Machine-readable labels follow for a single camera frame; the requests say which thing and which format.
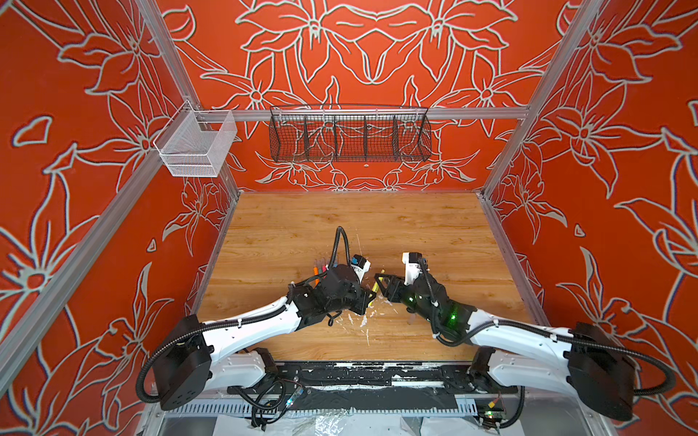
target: wood grain surface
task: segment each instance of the wood grain surface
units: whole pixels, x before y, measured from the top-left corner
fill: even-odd
[[[198,312],[219,320],[271,303],[329,259],[334,232],[344,227],[351,254],[371,261],[373,275],[404,276],[402,252],[419,251],[449,296],[490,313],[532,322],[501,257],[475,194],[303,193],[240,197]],[[337,255],[345,259],[340,243]],[[260,343],[284,360],[470,360],[474,347],[450,348],[431,337],[429,323],[399,303],[376,298],[360,317],[345,311]]]

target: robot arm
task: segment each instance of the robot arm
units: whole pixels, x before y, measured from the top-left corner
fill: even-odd
[[[347,264],[332,266],[339,236],[344,235]],[[262,340],[317,324],[328,324],[342,310],[364,315],[376,293],[361,281],[371,263],[362,256],[349,258],[346,234],[337,227],[329,269],[300,284],[288,285],[288,293],[275,302],[235,317],[199,323],[196,315],[182,319],[141,368],[136,394],[146,403],[159,402],[162,410],[186,404],[205,389],[248,387],[274,367],[268,353],[236,354]],[[143,384],[153,368],[158,395],[149,395]]]
[[[433,337],[444,345],[479,345],[469,375],[482,390],[520,385],[566,393],[596,412],[628,421],[634,395],[665,392],[675,384],[663,362],[617,347],[596,326],[552,328],[498,317],[451,300],[420,253],[404,253],[403,263],[405,277],[376,274],[383,296],[427,319]],[[666,375],[664,383],[634,390],[635,367],[628,355],[659,367]]]

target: orange floral wallpaper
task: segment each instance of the orange floral wallpaper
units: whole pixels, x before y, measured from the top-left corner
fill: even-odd
[[[0,36],[1,340],[181,98],[133,0],[3,1]],[[162,168],[0,398],[0,434],[132,433],[135,373],[191,311],[230,204]]]
[[[694,1],[606,1],[493,196],[553,325],[676,371],[621,434],[698,433],[697,24]]]
[[[0,399],[0,433],[133,434],[138,371],[191,313],[230,205],[221,181],[160,168]]]
[[[0,35],[2,340],[181,98],[131,0],[3,2]]]
[[[528,103],[578,1],[158,0],[202,104],[516,107]],[[228,164],[246,190],[482,187],[515,120],[433,123],[424,163],[274,163],[263,122]]]

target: black cable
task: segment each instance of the black cable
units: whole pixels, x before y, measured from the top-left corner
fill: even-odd
[[[523,386],[519,386],[519,405],[517,406],[517,410],[514,412],[514,415],[509,418],[507,421],[500,423],[499,428],[507,428],[511,427],[514,425],[516,421],[519,420],[519,417],[521,416],[521,412],[524,410],[524,401],[526,400],[526,389]],[[485,428],[497,428],[496,424],[491,424],[489,422],[482,422],[482,426]]]
[[[273,317],[276,317],[286,311],[288,307],[284,304],[280,308],[276,309],[273,312],[264,314],[264,315],[256,315],[253,317],[249,318],[242,318],[239,322],[238,320],[225,320],[225,321],[218,321],[218,322],[212,322],[211,324],[202,324],[201,327],[199,327],[196,330],[189,331],[188,333],[185,333],[178,338],[175,338],[171,340],[170,342],[166,343],[164,346],[158,348],[152,356],[150,356],[150,359],[148,359],[143,367],[140,369],[140,372],[138,373],[138,378],[136,378],[135,381],[135,394],[138,396],[138,398],[144,402],[144,403],[157,403],[160,401],[160,395],[150,395],[148,394],[144,387],[143,384],[145,383],[145,376],[148,374],[148,371],[150,368],[153,366],[153,363],[158,359],[158,357],[162,356],[166,351],[168,351],[170,348],[174,347],[175,345],[181,343],[185,339],[189,339],[192,336],[199,335],[201,333],[204,333],[205,331],[209,330],[216,330],[216,329],[228,329],[230,327],[237,327],[239,325],[247,325],[247,324],[253,324],[255,322],[261,322],[261,321],[266,321],[269,320]]]
[[[327,275],[327,271],[323,271],[323,272],[321,272],[321,273],[319,273],[319,274],[316,274],[316,275],[314,275],[314,276],[312,276],[312,277],[307,278],[306,280],[303,280],[303,282],[301,282],[301,283],[299,284],[299,286],[309,285],[310,283],[314,282],[315,280],[317,280],[317,279],[319,279],[319,278],[323,278],[323,277],[325,277],[326,275]]]
[[[279,398],[277,398],[276,400],[268,400],[267,402],[262,404],[261,401],[264,398],[264,396],[267,395],[269,391],[271,391],[277,383],[281,385],[281,393],[279,394]],[[240,397],[242,397],[243,400],[245,400],[249,405],[252,406],[252,426],[261,427],[262,430],[266,430],[266,427],[269,424],[273,424],[277,422],[279,419],[283,418],[283,416],[286,414],[286,412],[288,412],[290,408],[290,406],[287,407],[284,405],[283,409],[279,411],[279,406],[281,406],[283,401],[285,400],[284,397],[286,396],[286,383],[293,383],[299,386],[301,389],[305,389],[305,386],[294,380],[276,378],[264,391],[260,392],[256,400],[253,400],[249,395],[244,393],[241,387],[231,387],[235,390],[235,392],[238,395],[240,395]],[[278,416],[274,418],[265,418],[263,416],[263,412],[270,412],[275,409],[277,412],[280,412]]]
[[[419,264],[419,269],[422,271],[422,275],[424,276],[424,280],[426,281],[426,287],[429,288],[429,298],[430,298],[430,304],[431,304],[431,316],[429,317],[429,324],[431,325],[431,332],[432,334],[440,335],[441,334],[441,328],[438,323],[438,306],[435,306],[432,301],[436,301],[436,297],[434,296],[434,290],[431,288],[431,283],[429,282],[429,276],[426,274],[426,260],[424,260],[423,257],[417,259],[417,263]]]
[[[470,330],[464,337],[454,341],[454,342],[449,342],[445,340],[444,338],[438,336],[437,339],[439,342],[442,344],[448,346],[448,347],[457,347],[458,345],[466,342],[470,338],[472,338],[474,335],[478,334],[479,332],[488,329],[490,327],[496,326],[499,324],[500,326],[509,326],[509,327],[516,327],[521,330],[526,330],[530,331],[531,333],[535,333],[537,335],[541,335],[544,338],[550,339],[551,334],[549,331],[541,330],[538,329],[534,326],[529,326],[527,324],[522,324],[521,322],[516,322],[516,321],[509,321],[509,320],[498,320],[498,323],[495,323],[494,321],[489,321],[485,322],[484,324],[481,324],[474,329]],[[581,347],[588,347],[588,348],[594,348],[594,349],[602,349],[605,351],[610,351],[610,352],[615,352],[619,354],[625,354],[626,356],[632,356],[640,360],[644,360],[645,362],[655,366],[659,370],[661,370],[664,373],[664,381],[657,386],[652,386],[649,388],[643,388],[643,389],[635,389],[633,391],[633,395],[636,396],[649,396],[649,395],[657,395],[659,393],[664,393],[671,391],[674,386],[676,386],[676,375],[674,374],[673,370],[664,362],[662,362],[659,359],[656,359],[652,356],[648,356],[647,354],[635,351],[633,349],[628,349],[624,347],[616,347],[614,345],[605,345],[605,344],[599,344],[596,342],[593,342],[592,340],[584,340],[584,339],[577,339],[577,338],[571,338],[569,336],[557,336],[557,340],[560,342],[568,343],[568,344],[573,344],[573,345],[578,345]]]
[[[330,269],[334,266],[334,261],[337,258],[337,248],[339,247],[339,235],[342,235],[344,238],[344,250],[346,251],[347,255],[347,265],[351,265],[351,257],[349,256],[349,238],[347,238],[347,234],[342,228],[342,226],[337,227],[337,231],[334,233],[334,244],[332,244],[332,256],[329,258],[329,264],[327,265],[327,268]]]
[[[284,383],[281,382],[281,396],[280,396],[278,399],[273,400],[272,403],[271,403],[271,405],[263,405],[263,404],[261,404],[261,403],[259,403],[259,402],[262,400],[262,397],[265,396],[265,395],[267,395],[267,394],[269,393],[269,391],[272,390],[272,388],[274,387],[274,385],[275,385],[276,383],[279,383],[279,382],[280,382],[279,379],[274,380],[274,381],[272,382],[272,384],[269,385],[268,388],[266,388],[264,391],[262,391],[262,393],[259,394],[259,396],[257,397],[257,400],[256,400],[256,401],[253,400],[252,397],[250,397],[249,395],[247,395],[247,394],[245,393],[245,391],[243,391],[242,388],[241,388],[240,386],[231,386],[231,388],[232,388],[233,391],[235,391],[235,393],[237,393],[237,395],[241,396],[242,399],[245,400],[246,402],[248,402],[253,408],[256,408],[256,409],[260,409],[260,410],[264,410],[264,411],[269,412],[269,411],[272,411],[272,410],[276,409],[276,408],[281,404],[281,402],[283,401],[283,396],[286,394],[286,385],[285,385]]]
[[[336,318],[339,318],[341,315],[342,315],[342,311],[341,311],[341,310],[337,311],[337,313],[335,313],[334,315],[330,315],[330,314],[328,313],[327,316],[329,317],[329,320],[327,320],[327,326],[328,326],[328,327],[332,327],[332,325],[334,324],[334,320],[335,320]]]

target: basket divider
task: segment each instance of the basket divider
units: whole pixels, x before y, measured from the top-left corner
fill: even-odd
[[[310,138],[308,134],[308,116],[303,116],[303,147],[305,148],[306,159],[310,160]]]
[[[417,149],[422,155],[422,161],[425,161],[424,150],[422,150],[422,130],[424,130],[424,122],[426,121],[426,113],[422,115],[422,123],[419,125],[419,133],[417,134]]]
[[[369,161],[369,125],[366,122],[366,115],[364,115],[364,159],[366,162]]]
[[[337,141],[337,117],[332,116],[332,133],[334,135],[334,155],[339,158],[341,150],[339,149],[339,141]]]
[[[393,115],[392,146],[395,160],[400,160],[400,133],[397,129],[397,116]]]
[[[276,136],[276,147],[272,147],[272,159],[274,159],[274,162],[278,162],[279,153],[281,152],[281,138],[279,137],[279,130],[276,128],[276,117],[274,116],[274,111],[269,111],[272,113],[272,129],[274,130],[274,135]]]

